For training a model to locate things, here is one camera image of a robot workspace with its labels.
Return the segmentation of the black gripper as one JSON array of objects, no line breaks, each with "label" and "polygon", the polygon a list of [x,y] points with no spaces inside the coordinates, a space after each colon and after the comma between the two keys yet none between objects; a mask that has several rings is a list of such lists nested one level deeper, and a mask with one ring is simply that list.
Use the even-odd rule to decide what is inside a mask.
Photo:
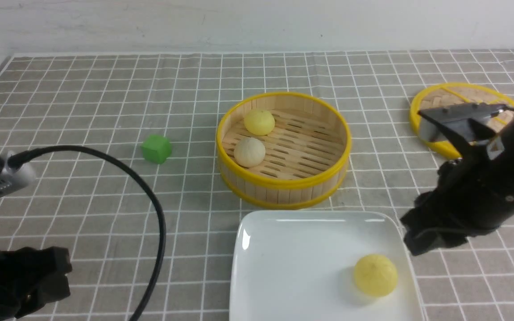
[{"label": "black gripper", "polygon": [[21,318],[71,295],[67,275],[72,272],[67,248],[36,250],[24,247],[3,252],[2,285],[10,297],[6,318]]},{"label": "black gripper", "polygon": [[422,255],[496,231],[514,216],[514,160],[468,167],[445,162],[435,189],[420,194],[401,219],[404,244]]}]

